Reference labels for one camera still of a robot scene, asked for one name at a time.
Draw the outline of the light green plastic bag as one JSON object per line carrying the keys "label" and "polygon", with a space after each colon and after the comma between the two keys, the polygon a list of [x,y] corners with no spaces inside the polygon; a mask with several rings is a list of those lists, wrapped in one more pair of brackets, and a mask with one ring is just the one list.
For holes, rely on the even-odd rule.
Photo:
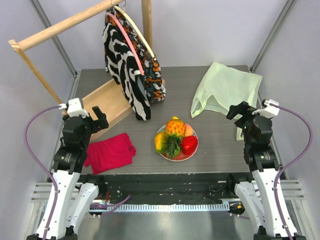
{"label": "light green plastic bag", "polygon": [[227,115],[231,105],[236,106],[242,102],[255,108],[262,79],[261,75],[214,62],[195,92],[191,117],[195,118],[204,110]]}

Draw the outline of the red bell pepper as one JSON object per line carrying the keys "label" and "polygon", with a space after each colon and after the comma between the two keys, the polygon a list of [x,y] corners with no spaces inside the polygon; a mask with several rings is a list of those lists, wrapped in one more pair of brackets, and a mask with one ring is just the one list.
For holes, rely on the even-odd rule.
{"label": "red bell pepper", "polygon": [[192,154],[198,146],[198,138],[194,135],[186,136],[181,142],[182,153],[185,155]]}

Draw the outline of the orange pineapple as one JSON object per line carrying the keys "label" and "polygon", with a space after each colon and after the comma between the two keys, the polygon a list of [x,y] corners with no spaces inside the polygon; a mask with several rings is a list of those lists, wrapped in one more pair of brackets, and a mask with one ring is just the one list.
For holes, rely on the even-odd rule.
{"label": "orange pineapple", "polygon": [[187,131],[186,124],[177,116],[173,116],[166,124],[164,153],[169,159],[181,152],[181,143]]}

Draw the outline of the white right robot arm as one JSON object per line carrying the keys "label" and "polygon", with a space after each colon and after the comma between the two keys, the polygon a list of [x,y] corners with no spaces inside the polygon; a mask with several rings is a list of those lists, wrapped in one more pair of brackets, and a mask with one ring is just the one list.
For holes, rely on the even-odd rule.
{"label": "white right robot arm", "polygon": [[231,105],[226,115],[242,129],[244,138],[243,157],[255,183],[230,176],[226,193],[238,197],[255,229],[255,240],[304,240],[290,217],[281,187],[283,168],[271,147],[272,118],[279,113],[279,104],[264,100],[263,107],[256,109],[243,101]]}

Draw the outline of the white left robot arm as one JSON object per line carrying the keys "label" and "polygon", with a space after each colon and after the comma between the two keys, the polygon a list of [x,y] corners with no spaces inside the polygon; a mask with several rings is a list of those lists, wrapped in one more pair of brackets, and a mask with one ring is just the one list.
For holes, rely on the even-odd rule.
{"label": "white left robot arm", "polygon": [[94,199],[102,199],[107,186],[102,176],[87,174],[79,192],[72,200],[72,195],[80,179],[82,168],[87,158],[87,150],[92,134],[107,129],[106,114],[98,106],[92,107],[97,116],[82,112],[69,113],[63,119],[60,146],[53,157],[53,172],[35,157],[34,160],[51,179],[52,187],[45,213],[35,233],[27,236],[28,240],[76,240],[79,226],[89,211]]}

